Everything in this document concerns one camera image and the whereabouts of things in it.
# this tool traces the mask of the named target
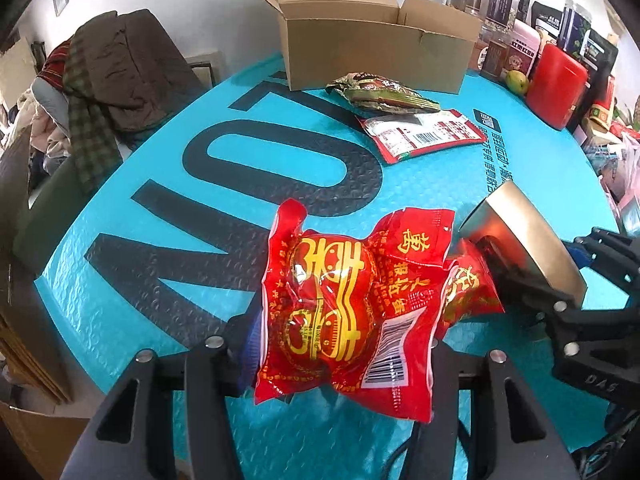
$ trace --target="metal screw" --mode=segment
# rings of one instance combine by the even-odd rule
[[[507,360],[507,354],[502,350],[491,350],[489,352],[489,357],[491,358],[491,361],[498,364],[502,364]]]
[[[556,301],[554,303],[554,310],[556,312],[564,312],[566,310],[566,303],[564,301]]]
[[[136,361],[139,363],[148,363],[154,358],[154,351],[149,348],[145,348],[136,354]]]
[[[580,351],[580,345],[576,342],[567,343],[564,345],[564,355],[571,357],[576,355]]]
[[[211,337],[207,337],[207,340],[204,342],[204,346],[207,348],[220,348],[224,345],[225,339],[219,335],[212,335]]]

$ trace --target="blue mat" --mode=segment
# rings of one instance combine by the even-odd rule
[[[305,202],[308,228],[365,237],[406,206],[451,208],[456,226],[505,178],[559,237],[616,229],[595,174],[567,131],[556,132],[505,89],[467,76],[459,95],[426,92],[482,126],[490,140],[386,166],[353,115],[324,91],[289,92],[280,57],[228,79],[173,118],[108,180],[65,235],[36,286],[69,348],[107,391],[141,348],[178,352],[247,309],[263,272],[277,205]],[[625,295],[583,271],[585,308]],[[551,378],[548,341],[502,316],[449,331],[455,349],[501,348],[575,448],[602,436],[606,403]],[[186,453],[183,404],[176,449]],[[468,397],[461,399],[468,409]],[[373,479],[411,423],[331,390],[254,406],[228,401],[248,479]],[[402,460],[394,469],[398,474]],[[464,477],[462,453],[456,478]]]

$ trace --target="cardboard box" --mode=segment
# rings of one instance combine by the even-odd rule
[[[265,0],[278,11],[289,88],[369,72],[458,93],[482,22],[430,0]]]

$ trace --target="snack package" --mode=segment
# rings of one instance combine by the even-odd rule
[[[494,280],[478,248],[462,238],[452,259],[457,262],[458,270],[445,287],[444,308],[435,333],[438,339],[467,317],[504,313]]]
[[[358,120],[389,164],[487,140],[486,134],[457,110]]]
[[[365,110],[379,110],[390,114],[440,111],[440,105],[436,101],[422,97],[398,81],[364,72],[347,74],[329,83],[325,89],[327,93],[335,90],[351,105]]]
[[[458,270],[445,258],[454,212],[407,208],[364,240],[302,232],[283,202],[262,280],[255,402],[329,383],[384,415],[431,419],[431,340]]]

